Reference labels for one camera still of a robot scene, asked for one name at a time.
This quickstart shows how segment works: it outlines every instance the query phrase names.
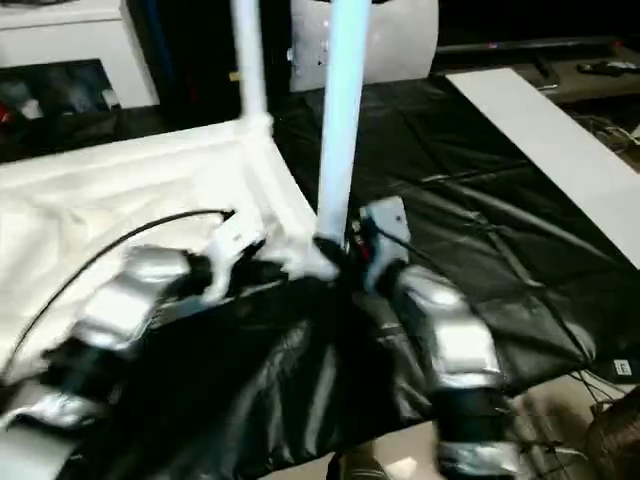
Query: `white cylinder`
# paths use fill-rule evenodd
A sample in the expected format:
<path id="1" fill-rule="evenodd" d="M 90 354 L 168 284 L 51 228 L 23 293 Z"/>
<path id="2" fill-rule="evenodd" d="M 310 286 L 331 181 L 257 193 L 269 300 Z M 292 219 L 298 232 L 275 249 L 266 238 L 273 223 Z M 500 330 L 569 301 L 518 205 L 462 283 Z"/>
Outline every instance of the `white cylinder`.
<path id="1" fill-rule="evenodd" d="M 371 0 L 333 0 L 317 234 L 342 244 L 362 96 Z"/>
<path id="2" fill-rule="evenodd" d="M 258 0 L 231 2 L 243 117 L 267 113 Z"/>

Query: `wire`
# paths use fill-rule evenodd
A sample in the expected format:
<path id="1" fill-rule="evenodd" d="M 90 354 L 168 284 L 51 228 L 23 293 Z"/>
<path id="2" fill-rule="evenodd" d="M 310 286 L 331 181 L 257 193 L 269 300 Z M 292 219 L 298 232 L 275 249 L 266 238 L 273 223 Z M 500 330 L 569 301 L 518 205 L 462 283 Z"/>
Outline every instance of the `wire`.
<path id="1" fill-rule="evenodd" d="M 406 248 L 409 252 L 413 253 L 416 257 L 419 257 L 420 259 L 424 260 L 426 263 L 429 264 L 429 268 L 431 268 L 435 273 L 437 273 L 438 275 L 444 277 L 444 278 L 448 278 L 448 275 L 446 275 L 441 268 L 439 268 L 431 259 L 431 257 L 426 254 L 425 252 L 423 252 L 422 250 L 420 250 L 419 248 L 414 247 L 413 245 L 411 245 L 409 242 L 405 242 L 404 240 L 402 240 L 401 238 L 396 237 L 395 235 L 381 229 L 378 225 L 376 225 L 375 223 L 371 222 L 371 225 L 373 227 L 373 229 L 378 232 L 380 235 L 382 235 L 383 237 L 388 238 L 389 240 L 391 240 L 394 243 L 397 243 L 398 245 L 400 245 L 401 247 Z"/>
<path id="2" fill-rule="evenodd" d="M 76 272 L 73 275 L 71 275 L 71 277 L 69 277 L 69 279 L 56 291 L 56 293 L 53 294 L 53 296 L 47 301 L 47 303 L 45 303 L 45 305 L 40 309 L 40 311 L 31 319 L 29 324 L 24 328 L 24 330 L 20 334 L 20 337 L 18 338 L 18 341 L 15 343 L 13 347 L 13 350 L 11 351 L 9 358 L 7 358 L 7 361 L 4 364 L 4 368 L 0 373 L 0 382 L 7 383 L 7 380 L 9 378 L 9 373 L 11 372 L 11 367 L 13 366 L 13 363 L 18 353 L 20 352 L 20 349 L 24 345 L 25 341 L 27 340 L 27 338 L 29 337 L 33 329 L 42 320 L 45 313 L 47 313 L 47 311 L 51 308 L 51 305 L 53 305 L 53 303 L 58 298 L 60 298 L 60 296 L 71 286 L 73 282 L 75 282 L 87 269 L 89 269 L 89 267 L 91 267 L 96 261 L 98 261 L 104 255 L 109 253 L 114 248 L 120 246 L 127 240 L 135 237 L 136 235 L 139 235 L 143 232 L 146 232 L 147 230 L 151 230 L 152 228 L 158 227 L 160 225 L 165 225 L 167 223 L 175 222 L 177 220 L 182 220 L 183 218 L 196 217 L 200 215 L 229 216 L 231 214 L 232 212 L 226 211 L 226 210 L 202 209 L 202 210 L 190 210 L 187 212 L 177 213 L 175 215 L 168 215 L 166 217 L 153 220 L 149 223 L 145 223 L 144 225 L 141 225 L 131 230 L 128 233 L 125 233 L 124 235 L 117 238 L 107 246 L 103 247 L 98 253 L 96 253 L 93 257 L 87 260 L 78 270 L 76 270 Z"/>
<path id="3" fill-rule="evenodd" d="M 604 383 L 607 387 L 611 388 L 612 390 L 615 390 L 618 393 L 621 393 L 622 395 L 626 395 L 627 393 L 629 393 L 624 388 L 620 388 L 615 383 L 610 382 L 609 380 L 606 380 L 606 379 L 596 375 L 591 370 L 587 370 L 586 373 L 587 373 L 587 375 L 592 377 L 594 380 L 597 380 L 597 381 L 599 381 L 601 383 Z"/>
<path id="4" fill-rule="evenodd" d="M 601 401 L 595 396 L 595 394 L 593 393 L 593 390 L 597 390 L 602 395 L 607 397 L 607 399 L 609 399 L 609 400 L 615 400 L 615 398 L 613 396 L 611 396 L 611 394 L 607 393 L 605 390 L 603 390 L 602 388 L 598 387 L 597 385 L 594 385 L 593 383 L 588 382 L 584 378 L 584 375 L 582 374 L 582 372 L 579 372 L 579 373 L 577 373 L 575 375 L 570 373 L 569 376 L 571 378 L 573 378 L 575 381 L 580 382 L 585 386 L 585 388 L 589 391 L 589 394 L 591 395 L 591 398 L 593 398 L 594 402 L 600 403 Z"/>
<path id="5" fill-rule="evenodd" d="M 543 478 L 547 478 L 549 475 L 552 475 L 558 472 L 564 472 L 564 474 L 568 476 L 567 467 L 570 467 L 575 463 L 576 462 L 560 463 L 560 465 L 558 465 L 557 467 L 547 470 L 546 472 L 543 472 L 540 475 L 534 475 L 533 477 L 529 477 L 529 480 L 540 480 Z"/>

